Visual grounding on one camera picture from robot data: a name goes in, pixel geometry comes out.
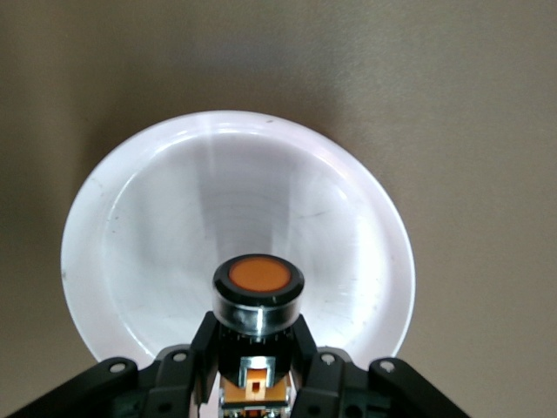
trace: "orange button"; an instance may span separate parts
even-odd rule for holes
[[[275,292],[290,283],[290,270],[268,257],[248,257],[232,265],[228,277],[232,283],[250,292]]]

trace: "black ring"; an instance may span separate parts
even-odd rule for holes
[[[279,290],[252,292],[235,285],[230,279],[230,269],[237,262],[253,257],[264,257],[283,264],[290,272],[290,281]],[[304,276],[292,263],[269,254],[240,255],[221,264],[213,277],[213,285],[225,299],[248,307],[281,307],[296,299],[304,289]]]

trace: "orange circle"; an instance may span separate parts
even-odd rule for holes
[[[275,292],[290,283],[290,270],[280,261],[268,257],[250,257],[230,267],[232,283],[250,292]]]

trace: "plate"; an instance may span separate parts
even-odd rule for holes
[[[399,350],[413,256],[395,206],[352,155],[273,116],[208,111],[124,141],[85,180],[64,228],[71,316],[98,360],[151,364],[189,343],[224,261],[269,253],[304,274],[320,346],[361,367]]]

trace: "cylindrical device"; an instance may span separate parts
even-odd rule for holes
[[[226,261],[213,278],[213,312],[231,330],[254,337],[280,332],[299,316],[304,277],[293,264],[266,254]]]

